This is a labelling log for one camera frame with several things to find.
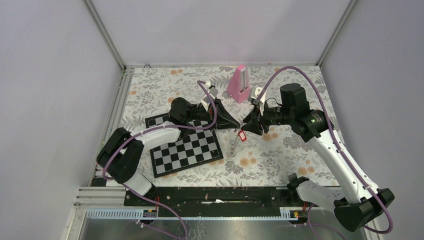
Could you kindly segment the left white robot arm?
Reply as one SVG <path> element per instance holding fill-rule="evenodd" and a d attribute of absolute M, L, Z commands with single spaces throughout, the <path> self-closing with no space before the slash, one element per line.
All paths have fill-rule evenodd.
<path fill-rule="evenodd" d="M 183 140 L 201 130 L 237 129 L 240 123 L 224 108 L 218 98 L 203 105 L 193 104 L 182 97 L 171 103 L 168 120 L 132 135 L 123 127 L 117 128 L 96 157 L 104 174 L 130 191 L 144 206 L 155 200 L 154 185 L 137 167 L 141 155 L 164 144 Z"/>

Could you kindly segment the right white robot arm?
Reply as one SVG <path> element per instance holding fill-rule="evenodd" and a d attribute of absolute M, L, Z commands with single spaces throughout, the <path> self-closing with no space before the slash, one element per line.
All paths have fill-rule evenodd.
<path fill-rule="evenodd" d="M 334 213 L 339 223 L 348 231 L 365 227 L 367 223 L 380 216 L 395 199 L 389 188 L 380 188 L 358 168 L 354 160 L 344 159 L 342 142 L 332 123 L 326 120 L 321 110 L 312 110 L 305 89 L 298 83 L 280 87 L 282 104 L 269 107 L 264 100 L 254 105 L 243 119 L 242 130 L 263 135 L 271 126 L 288 125 L 292 131 L 315 150 L 325 162 L 341 189 L 332 190 L 321 186 L 307 177 L 290 180 L 287 184 L 287 201 L 293 206 L 303 202 L 315 204 Z M 354 166 L 364 182 L 355 175 Z"/>

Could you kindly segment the red key tag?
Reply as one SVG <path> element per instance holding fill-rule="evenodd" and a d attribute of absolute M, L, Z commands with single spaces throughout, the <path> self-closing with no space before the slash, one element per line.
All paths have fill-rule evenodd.
<path fill-rule="evenodd" d="M 238 135 L 238 137 L 239 137 L 239 139 L 240 139 L 241 142 L 245 142 L 247 140 L 247 136 L 246 136 L 246 134 L 245 134 L 245 132 L 243 130 L 240 130 L 237 133 L 237 135 Z"/>

